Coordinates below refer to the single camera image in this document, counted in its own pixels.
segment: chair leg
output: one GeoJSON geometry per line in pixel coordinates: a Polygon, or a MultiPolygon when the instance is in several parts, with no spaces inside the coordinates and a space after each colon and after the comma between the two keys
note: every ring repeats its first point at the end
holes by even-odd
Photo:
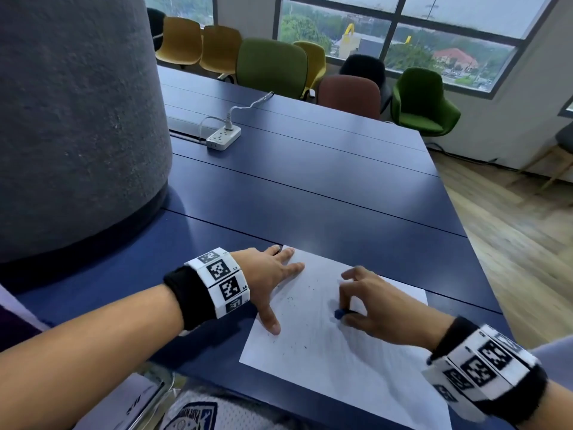
{"type": "Polygon", "coordinates": [[[533,159],[529,163],[527,163],[525,166],[523,166],[521,169],[519,169],[519,171],[517,172],[517,175],[525,172],[527,169],[529,169],[531,166],[535,165],[536,163],[539,163],[542,159],[544,159],[551,152],[553,152],[555,150],[555,148],[558,148],[558,146],[557,145],[552,146],[551,148],[548,148],[546,151],[543,151],[543,152],[537,154],[536,156],[534,156],[533,159]]]}
{"type": "Polygon", "coordinates": [[[569,168],[573,166],[573,156],[571,156],[567,161],[565,161],[565,163],[557,170],[557,172],[555,173],[555,175],[553,175],[551,177],[550,180],[548,180],[545,184],[543,184],[538,191],[535,192],[535,194],[539,194],[541,193],[543,190],[545,190],[547,187],[549,187],[550,185],[552,185],[555,180],[557,178],[559,178],[560,176],[562,176],[565,172],[567,172],[569,170],[569,168]]]}

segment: power strip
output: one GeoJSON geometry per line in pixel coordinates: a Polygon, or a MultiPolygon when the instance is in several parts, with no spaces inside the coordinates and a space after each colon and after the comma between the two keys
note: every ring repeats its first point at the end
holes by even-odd
{"type": "Polygon", "coordinates": [[[207,137],[207,148],[225,151],[241,135],[241,129],[233,125],[233,129],[219,128],[211,136],[207,137]]]}

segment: maroon chair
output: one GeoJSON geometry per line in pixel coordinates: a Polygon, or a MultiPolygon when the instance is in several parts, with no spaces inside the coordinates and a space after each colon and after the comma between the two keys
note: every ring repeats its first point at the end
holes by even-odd
{"type": "Polygon", "coordinates": [[[371,79],[348,75],[325,77],[318,86],[316,102],[354,115],[380,118],[380,89],[371,79]]]}

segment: blue table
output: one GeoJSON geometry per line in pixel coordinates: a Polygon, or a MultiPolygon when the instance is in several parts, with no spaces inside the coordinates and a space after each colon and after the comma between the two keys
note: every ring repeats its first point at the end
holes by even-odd
{"type": "MultiPolygon", "coordinates": [[[[222,101],[249,104],[262,95],[159,69],[162,80],[214,103],[209,110],[179,103],[200,119],[201,111],[224,111],[222,101]]],[[[431,306],[511,335],[417,133],[279,96],[264,107],[242,115],[242,136],[225,152],[173,139],[170,192],[154,222],[126,247],[19,296],[22,302],[41,319],[62,323],[160,283],[165,272],[213,247],[279,243],[424,288],[431,306]],[[317,127],[332,134],[308,137],[322,132],[317,127]]],[[[245,305],[172,341],[154,360],[331,428],[404,428],[241,364],[254,317],[245,305]]],[[[454,415],[452,423],[483,428],[454,415]]],[[[509,426],[491,420],[487,428],[509,426]]]]}

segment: green armchair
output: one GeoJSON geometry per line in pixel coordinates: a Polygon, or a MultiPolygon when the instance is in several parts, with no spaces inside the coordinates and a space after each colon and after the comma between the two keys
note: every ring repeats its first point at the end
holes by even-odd
{"type": "Polygon", "coordinates": [[[394,85],[391,115],[397,125],[438,137],[454,129],[461,112],[444,97],[440,74],[409,67],[394,85]]]}

